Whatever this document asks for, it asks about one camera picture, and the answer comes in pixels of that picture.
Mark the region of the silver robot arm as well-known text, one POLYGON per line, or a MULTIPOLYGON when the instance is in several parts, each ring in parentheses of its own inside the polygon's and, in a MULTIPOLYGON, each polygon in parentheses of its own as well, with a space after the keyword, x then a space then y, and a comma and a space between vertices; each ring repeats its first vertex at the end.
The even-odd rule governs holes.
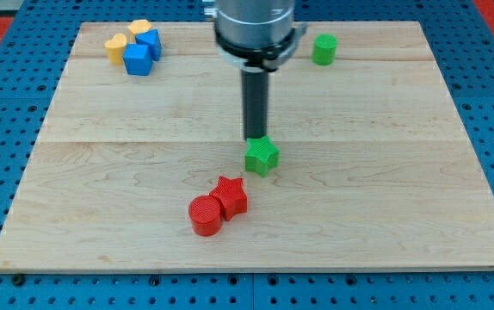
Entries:
POLYGON ((248 73, 274 72, 290 60, 308 25, 294 22, 294 0, 205 1, 219 55, 248 73))

